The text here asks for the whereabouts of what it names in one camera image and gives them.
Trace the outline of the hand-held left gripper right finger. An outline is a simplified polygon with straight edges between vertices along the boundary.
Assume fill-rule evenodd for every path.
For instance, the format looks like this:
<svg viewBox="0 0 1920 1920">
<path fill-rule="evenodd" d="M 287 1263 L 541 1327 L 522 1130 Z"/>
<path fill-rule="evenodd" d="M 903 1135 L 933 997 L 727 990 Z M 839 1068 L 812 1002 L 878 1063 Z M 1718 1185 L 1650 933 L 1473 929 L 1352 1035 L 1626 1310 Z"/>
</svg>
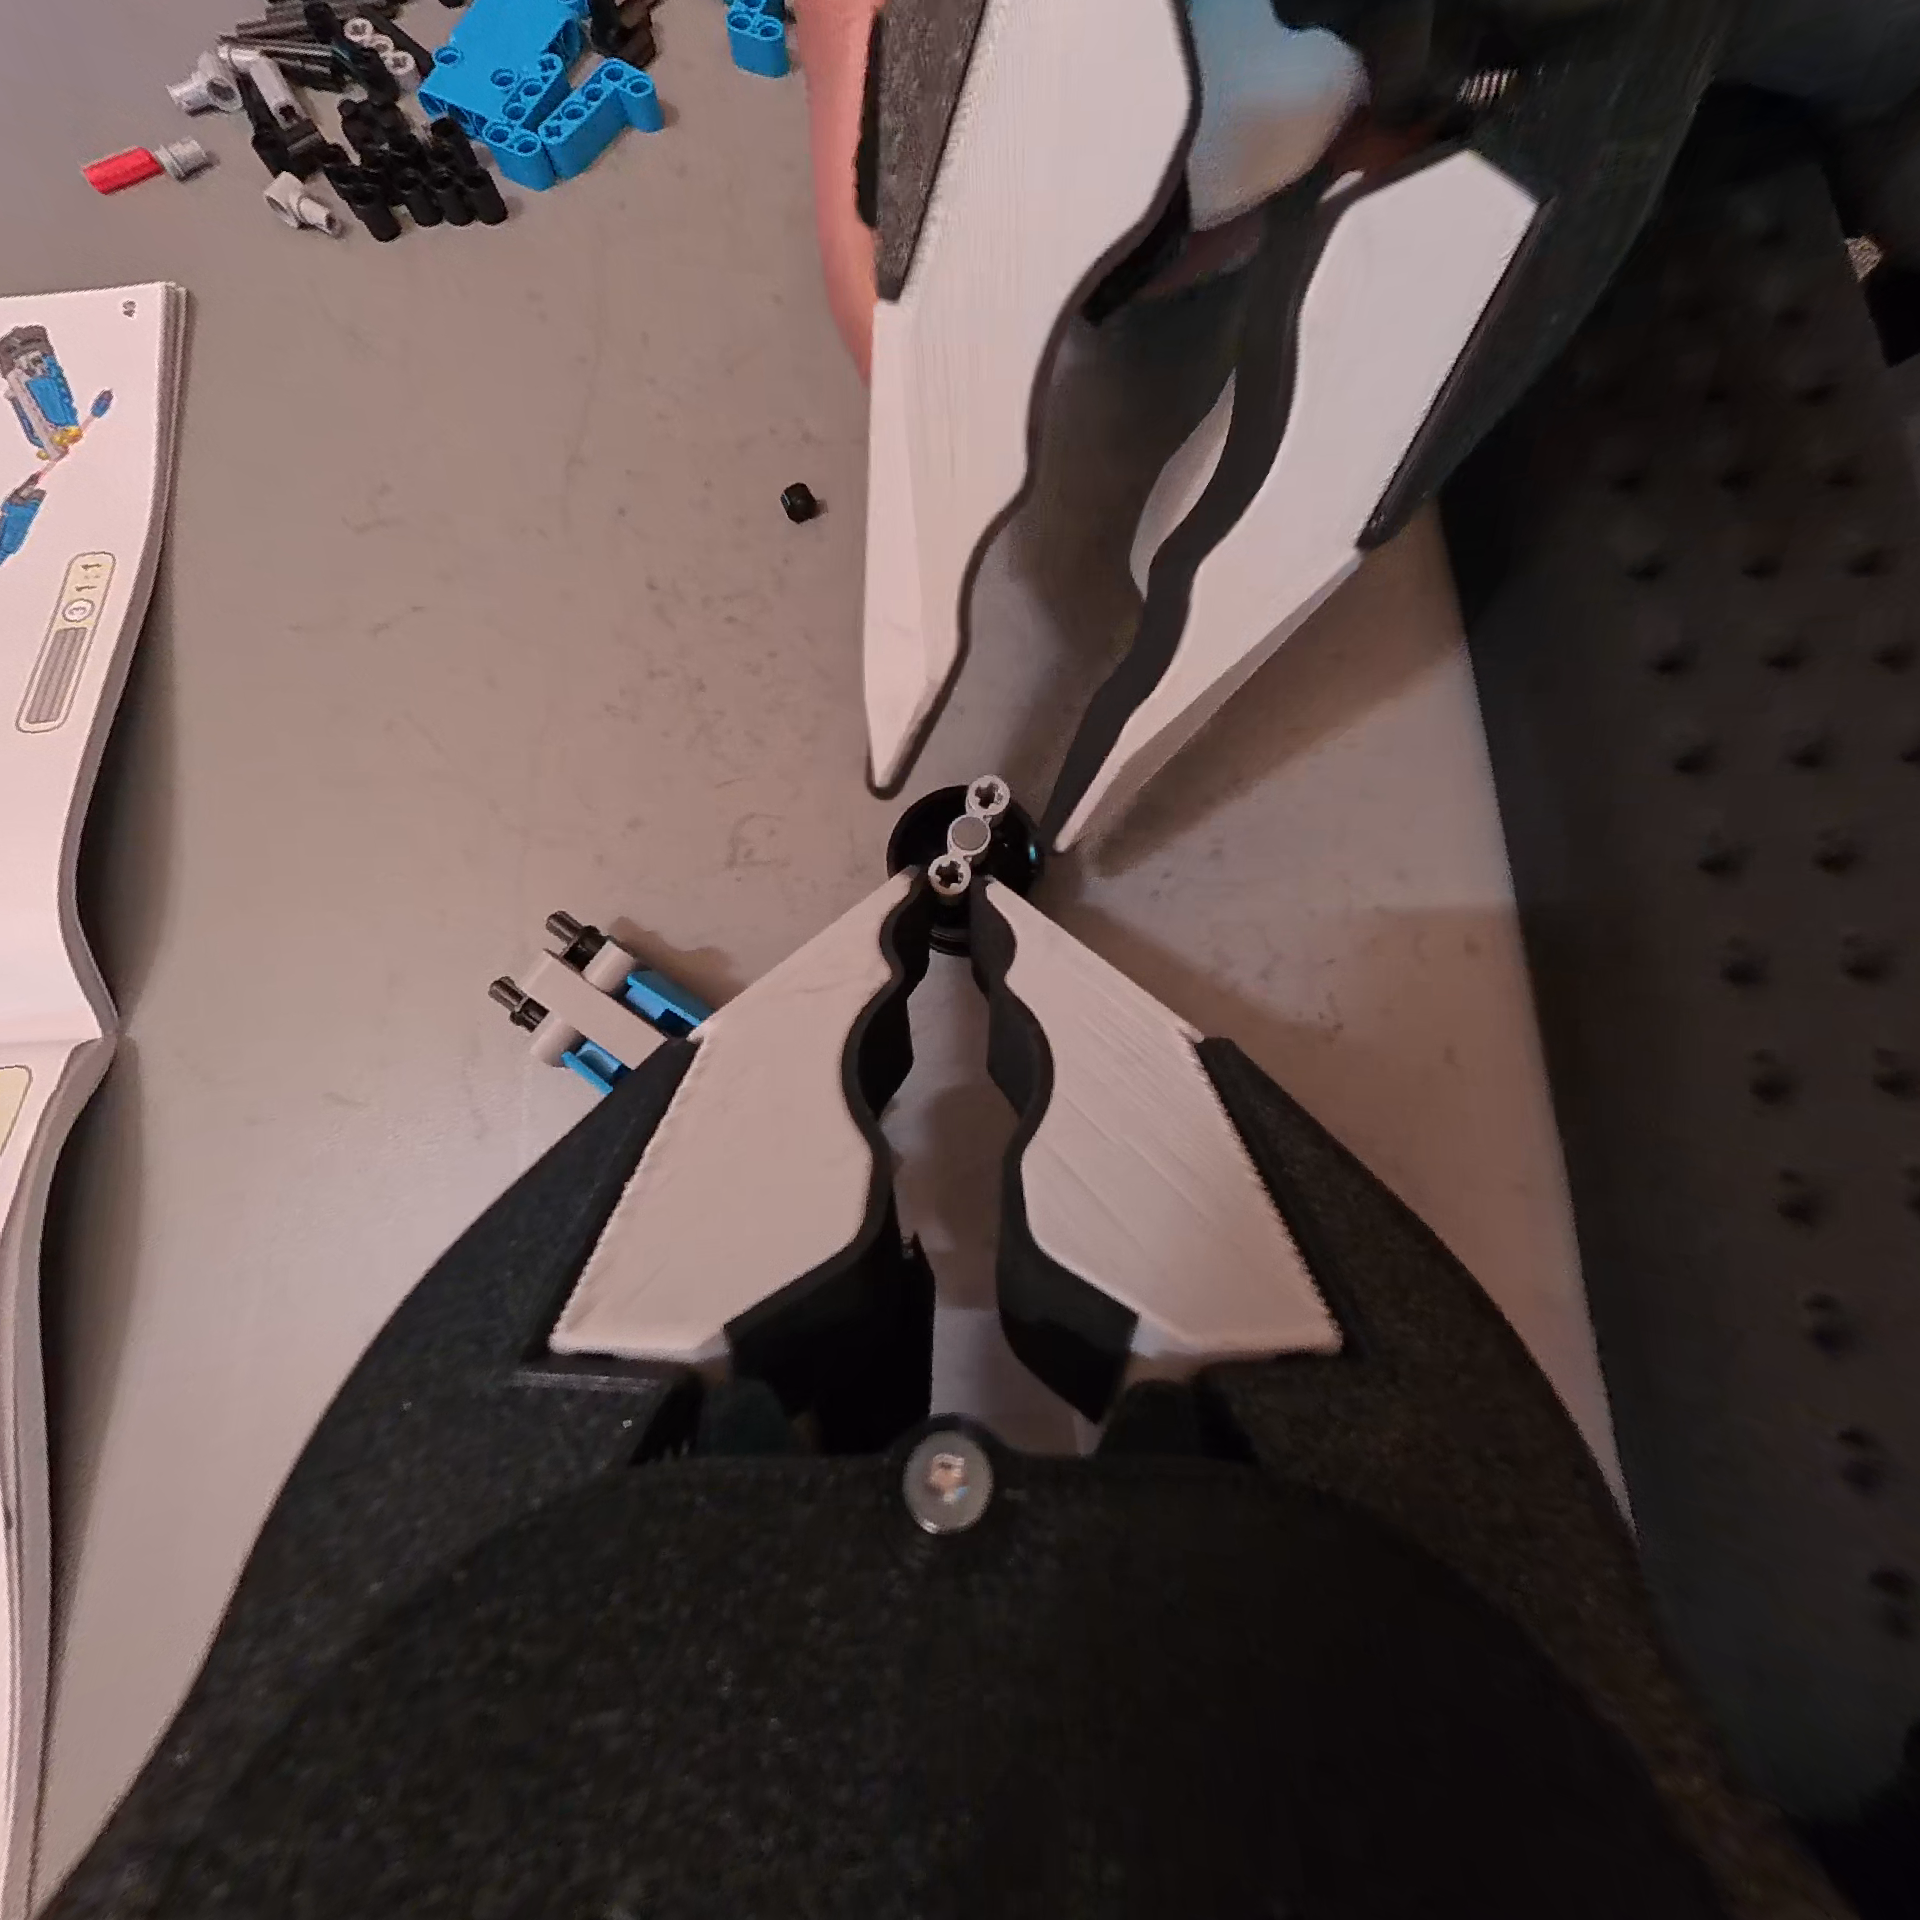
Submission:
<svg viewBox="0 0 1920 1920">
<path fill-rule="evenodd" d="M 996 1308 L 1021 1366 L 1103 1425 L 1141 1378 L 1336 1353 L 1206 1038 L 998 881 L 975 887 L 975 985 L 1014 1117 Z"/>
</svg>

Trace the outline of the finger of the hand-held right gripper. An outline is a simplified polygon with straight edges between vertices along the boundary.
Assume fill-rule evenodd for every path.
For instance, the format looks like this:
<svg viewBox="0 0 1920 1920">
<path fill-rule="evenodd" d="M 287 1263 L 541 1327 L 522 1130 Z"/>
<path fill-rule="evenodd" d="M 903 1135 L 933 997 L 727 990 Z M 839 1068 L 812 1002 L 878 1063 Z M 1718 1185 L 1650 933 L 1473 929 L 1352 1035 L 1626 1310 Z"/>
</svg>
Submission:
<svg viewBox="0 0 1920 1920">
<path fill-rule="evenodd" d="M 1391 489 L 1535 215 L 1470 149 L 1269 203 L 1229 382 L 1143 505 L 1136 635 L 1063 762 L 1050 852 L 1108 830 L 1385 540 Z"/>
<path fill-rule="evenodd" d="M 868 785 L 909 778 L 969 649 L 986 547 L 1029 487 L 1071 313 L 1173 203 L 1198 110 L 1182 5 L 980 5 L 921 190 L 880 203 L 870 342 Z"/>
</svg>

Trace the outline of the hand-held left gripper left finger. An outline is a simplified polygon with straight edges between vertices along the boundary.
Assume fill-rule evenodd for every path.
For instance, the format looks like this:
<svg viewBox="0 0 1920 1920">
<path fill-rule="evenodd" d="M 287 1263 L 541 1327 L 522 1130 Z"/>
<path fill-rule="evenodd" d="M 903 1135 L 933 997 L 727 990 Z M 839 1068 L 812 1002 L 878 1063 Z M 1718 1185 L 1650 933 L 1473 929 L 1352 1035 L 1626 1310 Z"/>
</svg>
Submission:
<svg viewBox="0 0 1920 1920">
<path fill-rule="evenodd" d="M 548 1350 L 714 1362 L 750 1313 L 870 1251 L 918 985 L 900 870 L 700 1027 Z"/>
</svg>

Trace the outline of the black toy wheel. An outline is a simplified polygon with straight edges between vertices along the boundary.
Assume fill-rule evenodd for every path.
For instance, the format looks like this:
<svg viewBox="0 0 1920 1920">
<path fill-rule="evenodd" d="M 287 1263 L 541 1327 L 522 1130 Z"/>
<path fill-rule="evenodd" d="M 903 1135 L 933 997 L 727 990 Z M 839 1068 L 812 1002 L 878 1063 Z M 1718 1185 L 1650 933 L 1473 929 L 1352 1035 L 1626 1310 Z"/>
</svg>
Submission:
<svg viewBox="0 0 1920 1920">
<path fill-rule="evenodd" d="M 895 818 L 886 839 L 884 869 L 886 874 L 921 874 L 927 884 L 927 865 L 944 847 L 944 830 L 951 815 L 960 810 L 962 785 L 935 786 L 924 797 L 913 799 Z M 942 901 L 930 891 L 930 948 L 948 957 L 969 954 L 972 943 L 972 899 L 986 881 L 1000 883 L 1017 895 L 1029 895 L 1042 875 L 1045 847 L 1038 830 L 1023 807 L 1012 799 L 1007 815 L 1000 823 L 1002 842 L 986 874 L 974 877 L 966 894 L 957 901 Z"/>
</svg>

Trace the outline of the grey axle connector piece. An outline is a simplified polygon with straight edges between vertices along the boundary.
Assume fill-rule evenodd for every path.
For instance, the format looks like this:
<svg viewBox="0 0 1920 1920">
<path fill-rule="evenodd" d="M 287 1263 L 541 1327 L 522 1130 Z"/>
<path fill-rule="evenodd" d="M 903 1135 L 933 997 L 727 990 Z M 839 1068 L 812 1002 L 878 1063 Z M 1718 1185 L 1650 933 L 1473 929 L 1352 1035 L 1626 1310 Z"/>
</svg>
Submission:
<svg viewBox="0 0 1920 1920">
<path fill-rule="evenodd" d="M 962 804 L 944 830 L 944 847 L 927 865 L 927 884 L 936 899 L 962 899 L 974 877 L 991 869 L 1009 807 L 1012 789 L 1002 778 L 977 774 L 966 781 Z"/>
</svg>

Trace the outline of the grey desk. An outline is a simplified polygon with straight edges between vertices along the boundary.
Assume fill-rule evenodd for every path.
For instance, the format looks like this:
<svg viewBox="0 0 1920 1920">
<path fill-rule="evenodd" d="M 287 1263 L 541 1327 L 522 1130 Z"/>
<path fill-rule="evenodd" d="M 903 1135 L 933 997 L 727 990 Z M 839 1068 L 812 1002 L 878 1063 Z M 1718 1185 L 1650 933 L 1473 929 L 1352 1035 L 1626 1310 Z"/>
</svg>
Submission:
<svg viewBox="0 0 1920 1920">
<path fill-rule="evenodd" d="M 4 5 L 4 293 L 192 300 L 174 516 L 86 815 L 124 1017 L 58 1162 L 46 1898 L 201 1666 L 336 1386 L 592 1095 L 488 1006 L 565 907 L 719 1002 L 868 894 L 866 395 L 806 100 L 658 13 L 666 130 L 500 226 L 285 231 L 162 89 L 248 5 Z M 908 794 L 1033 804 L 1122 647 L 1217 300 L 1060 350 Z M 781 514 L 805 483 L 822 509 Z M 1045 907 L 1233 1038 L 1495 1293 L 1617 1489 L 1434 509 Z"/>
</svg>

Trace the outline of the person's right hand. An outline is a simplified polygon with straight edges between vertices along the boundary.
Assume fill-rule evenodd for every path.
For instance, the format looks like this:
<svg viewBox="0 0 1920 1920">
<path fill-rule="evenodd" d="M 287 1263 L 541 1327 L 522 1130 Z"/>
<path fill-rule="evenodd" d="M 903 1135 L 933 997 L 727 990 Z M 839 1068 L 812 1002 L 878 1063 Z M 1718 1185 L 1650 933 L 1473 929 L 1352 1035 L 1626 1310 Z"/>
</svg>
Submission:
<svg viewBox="0 0 1920 1920">
<path fill-rule="evenodd" d="M 792 46 L 806 100 L 812 203 L 831 322 L 870 382 L 878 263 L 857 215 L 857 141 L 873 21 L 882 2 L 794 2 Z"/>
</svg>

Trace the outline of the blue grey brick assembly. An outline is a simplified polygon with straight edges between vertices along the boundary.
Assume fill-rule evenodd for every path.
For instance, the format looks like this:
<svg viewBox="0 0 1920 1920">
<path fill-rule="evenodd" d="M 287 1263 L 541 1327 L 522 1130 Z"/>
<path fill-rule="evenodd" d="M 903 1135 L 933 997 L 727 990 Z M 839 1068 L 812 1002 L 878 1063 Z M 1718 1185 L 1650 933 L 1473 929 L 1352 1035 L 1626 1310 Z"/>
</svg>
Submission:
<svg viewBox="0 0 1920 1920">
<path fill-rule="evenodd" d="M 565 909 L 543 918 L 543 947 L 526 978 L 496 977 L 486 997 L 534 1060 L 570 1071 L 598 1097 L 712 1017 L 697 993 Z"/>
</svg>

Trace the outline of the pile of small bricks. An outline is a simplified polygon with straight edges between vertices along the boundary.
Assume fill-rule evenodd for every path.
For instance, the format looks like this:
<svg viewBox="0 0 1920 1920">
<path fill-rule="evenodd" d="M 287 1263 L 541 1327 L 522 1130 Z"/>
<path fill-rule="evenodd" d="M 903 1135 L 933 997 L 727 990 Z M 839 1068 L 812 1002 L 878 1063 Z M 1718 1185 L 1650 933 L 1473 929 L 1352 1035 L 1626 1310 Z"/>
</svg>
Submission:
<svg viewBox="0 0 1920 1920">
<path fill-rule="evenodd" d="M 496 226 L 502 186 L 570 180 L 624 133 L 661 133 L 655 5 L 471 2 L 438 46 L 401 5 L 262 5 L 216 37 L 169 98 L 237 114 L 294 231 L 351 215 L 389 245 L 407 229 Z"/>
</svg>

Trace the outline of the instruction booklet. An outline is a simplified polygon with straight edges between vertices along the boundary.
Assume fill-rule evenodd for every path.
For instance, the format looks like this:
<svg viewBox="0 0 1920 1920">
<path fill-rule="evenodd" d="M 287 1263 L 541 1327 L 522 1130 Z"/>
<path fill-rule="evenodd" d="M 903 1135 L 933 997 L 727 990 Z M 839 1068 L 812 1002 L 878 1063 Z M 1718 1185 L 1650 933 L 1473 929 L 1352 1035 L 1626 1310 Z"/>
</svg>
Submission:
<svg viewBox="0 0 1920 1920">
<path fill-rule="evenodd" d="M 32 1863 L 49 1682 L 40 1229 L 116 1011 L 79 839 L 152 596 L 176 473 L 184 289 L 1 302 L 1 1853 Z"/>
</svg>

